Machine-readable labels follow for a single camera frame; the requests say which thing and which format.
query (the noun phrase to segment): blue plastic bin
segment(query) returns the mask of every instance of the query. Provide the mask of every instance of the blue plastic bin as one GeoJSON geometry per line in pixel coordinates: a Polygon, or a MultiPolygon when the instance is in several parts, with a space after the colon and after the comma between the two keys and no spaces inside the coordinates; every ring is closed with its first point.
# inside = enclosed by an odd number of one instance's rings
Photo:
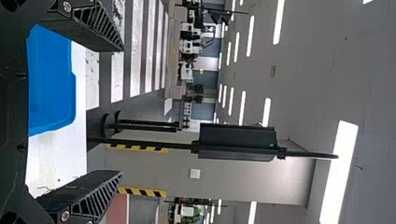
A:
{"type": "Polygon", "coordinates": [[[29,135],[61,129],[76,117],[71,41],[36,25],[27,38],[29,135]]]}

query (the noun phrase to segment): black metal pole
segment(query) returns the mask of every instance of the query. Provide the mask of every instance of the black metal pole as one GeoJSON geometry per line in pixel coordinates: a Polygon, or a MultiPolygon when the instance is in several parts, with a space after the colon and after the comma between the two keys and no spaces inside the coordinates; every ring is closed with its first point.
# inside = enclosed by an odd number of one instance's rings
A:
{"type": "Polygon", "coordinates": [[[225,12],[225,13],[233,13],[233,14],[244,14],[244,15],[248,15],[247,12],[243,12],[243,11],[230,11],[230,10],[221,10],[221,9],[216,9],[216,8],[211,8],[211,7],[204,7],[204,9],[206,10],[211,10],[211,11],[218,11],[218,12],[225,12]]]}
{"type": "Polygon", "coordinates": [[[317,160],[338,159],[338,156],[333,154],[286,151],[286,150],[279,150],[278,148],[248,148],[248,147],[189,145],[189,144],[178,144],[178,143],[147,142],[147,141],[134,141],[134,140],[124,140],[124,139],[114,139],[114,138],[109,139],[109,138],[97,138],[97,137],[89,137],[87,141],[102,143],[102,144],[133,145],[133,146],[141,146],[141,147],[168,147],[173,149],[189,149],[193,151],[213,150],[213,151],[223,151],[223,152],[252,153],[252,154],[261,154],[261,155],[274,155],[274,156],[278,156],[279,158],[304,157],[304,158],[317,159],[317,160]]]}
{"type": "Polygon", "coordinates": [[[167,126],[178,128],[178,122],[160,122],[160,121],[149,121],[149,120],[133,120],[133,119],[119,119],[119,124],[138,124],[148,126],[167,126]]]}
{"type": "Polygon", "coordinates": [[[138,130],[138,131],[149,131],[149,132],[159,132],[159,133],[177,133],[177,128],[139,126],[139,125],[130,125],[130,124],[118,124],[118,123],[107,124],[106,129],[138,130]]]}
{"type": "MultiPolygon", "coordinates": [[[[163,201],[164,203],[175,203],[174,201],[163,201]]],[[[219,207],[218,204],[213,203],[176,203],[176,204],[186,204],[186,205],[207,205],[207,206],[214,206],[219,207]]]]}
{"type": "MultiPolygon", "coordinates": [[[[175,4],[175,7],[185,7],[185,6],[183,6],[183,5],[181,5],[181,4],[175,4]]],[[[235,14],[244,14],[244,15],[248,15],[247,12],[243,12],[243,11],[221,10],[221,9],[216,9],[216,8],[211,8],[211,7],[186,7],[186,8],[191,9],[191,10],[196,10],[196,9],[202,8],[202,9],[207,9],[207,10],[212,10],[212,11],[219,11],[219,12],[228,12],[228,13],[235,13],[235,14]]]]}

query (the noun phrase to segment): wall outlet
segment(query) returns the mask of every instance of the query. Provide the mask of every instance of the wall outlet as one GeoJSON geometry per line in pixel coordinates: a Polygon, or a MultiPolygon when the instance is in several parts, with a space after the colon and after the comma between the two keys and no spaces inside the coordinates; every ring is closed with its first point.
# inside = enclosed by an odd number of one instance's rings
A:
{"type": "Polygon", "coordinates": [[[190,169],[190,179],[200,179],[201,170],[200,169],[190,169]]]}

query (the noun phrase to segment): red surface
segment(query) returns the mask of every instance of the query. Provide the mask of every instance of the red surface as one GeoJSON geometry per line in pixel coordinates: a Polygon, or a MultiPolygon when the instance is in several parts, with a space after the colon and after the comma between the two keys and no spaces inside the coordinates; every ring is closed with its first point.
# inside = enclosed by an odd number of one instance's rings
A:
{"type": "Polygon", "coordinates": [[[117,194],[106,213],[106,224],[129,224],[128,195],[117,194]]]}

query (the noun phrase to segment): bolt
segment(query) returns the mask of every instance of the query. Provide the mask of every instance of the bolt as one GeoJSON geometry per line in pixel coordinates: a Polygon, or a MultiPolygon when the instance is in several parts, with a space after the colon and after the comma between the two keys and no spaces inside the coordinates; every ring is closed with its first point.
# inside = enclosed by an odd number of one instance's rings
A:
{"type": "Polygon", "coordinates": [[[64,1],[64,11],[66,12],[72,12],[72,6],[70,5],[69,2],[64,1]]]}
{"type": "Polygon", "coordinates": [[[27,145],[25,143],[20,143],[17,145],[17,150],[19,152],[25,152],[27,150],[27,145]]]}
{"type": "Polygon", "coordinates": [[[61,221],[66,222],[70,218],[69,211],[64,211],[61,215],[61,221]]]}
{"type": "Polygon", "coordinates": [[[20,79],[26,79],[26,73],[25,72],[17,72],[17,77],[20,79]]]}

